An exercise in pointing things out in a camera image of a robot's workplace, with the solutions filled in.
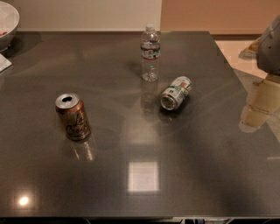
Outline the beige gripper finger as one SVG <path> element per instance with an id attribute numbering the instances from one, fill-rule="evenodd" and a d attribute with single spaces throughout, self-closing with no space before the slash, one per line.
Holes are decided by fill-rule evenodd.
<path id="1" fill-rule="evenodd" d="M 241 112 L 241 122 L 254 128 L 261 127 L 270 117 L 268 111 L 246 105 Z"/>
<path id="2" fill-rule="evenodd" d="M 254 81 L 247 103 L 253 111 L 273 114 L 280 107 L 280 76 L 269 74 L 263 80 Z"/>

